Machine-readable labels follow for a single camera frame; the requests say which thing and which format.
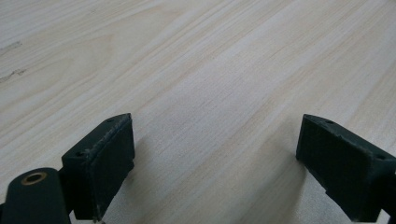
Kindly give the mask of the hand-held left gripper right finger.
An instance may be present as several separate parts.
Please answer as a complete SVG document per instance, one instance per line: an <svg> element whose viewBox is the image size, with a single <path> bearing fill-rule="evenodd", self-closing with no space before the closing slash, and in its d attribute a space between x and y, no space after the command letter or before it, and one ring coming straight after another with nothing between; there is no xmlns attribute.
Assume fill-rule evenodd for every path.
<svg viewBox="0 0 396 224"><path fill-rule="evenodd" d="M329 119L303 115L296 159L353 222L396 222L396 157Z"/></svg>

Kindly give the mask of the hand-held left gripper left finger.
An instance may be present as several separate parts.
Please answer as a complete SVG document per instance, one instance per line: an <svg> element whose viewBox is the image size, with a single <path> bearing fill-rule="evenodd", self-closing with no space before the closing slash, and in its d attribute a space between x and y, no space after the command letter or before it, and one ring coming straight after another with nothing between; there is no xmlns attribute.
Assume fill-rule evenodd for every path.
<svg viewBox="0 0 396 224"><path fill-rule="evenodd" d="M79 220L100 221L134 168L129 113L101 122L62 155L66 207Z"/></svg>

